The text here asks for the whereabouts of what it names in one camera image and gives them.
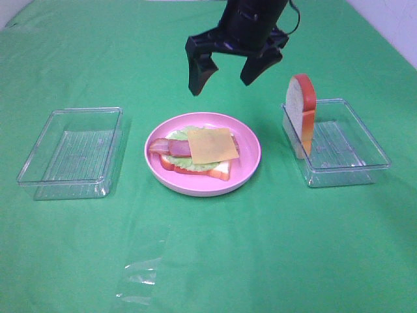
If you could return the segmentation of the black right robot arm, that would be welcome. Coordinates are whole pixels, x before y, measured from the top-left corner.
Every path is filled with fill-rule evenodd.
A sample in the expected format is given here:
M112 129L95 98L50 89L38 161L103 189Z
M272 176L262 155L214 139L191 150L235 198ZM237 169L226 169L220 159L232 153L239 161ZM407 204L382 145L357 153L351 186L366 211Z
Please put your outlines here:
M253 83L264 71L279 63L281 49L289 35L278 29L277 21L287 1L228 1L215 28L188 37L188 88L199 95L218 67L213 53L246 58L240 73L245 85Z

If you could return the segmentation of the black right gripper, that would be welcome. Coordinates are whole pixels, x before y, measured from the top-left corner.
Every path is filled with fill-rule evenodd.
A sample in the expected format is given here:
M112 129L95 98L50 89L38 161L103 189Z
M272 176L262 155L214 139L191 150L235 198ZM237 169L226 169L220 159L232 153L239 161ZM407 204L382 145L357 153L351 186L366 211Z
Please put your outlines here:
M288 41L289 35L268 19L251 20L244 14L223 18L215 28L188 38L185 47L188 88L193 96L198 96L208 79L218 71L212 53L246 57L240 79L248 86L282 60L281 49Z

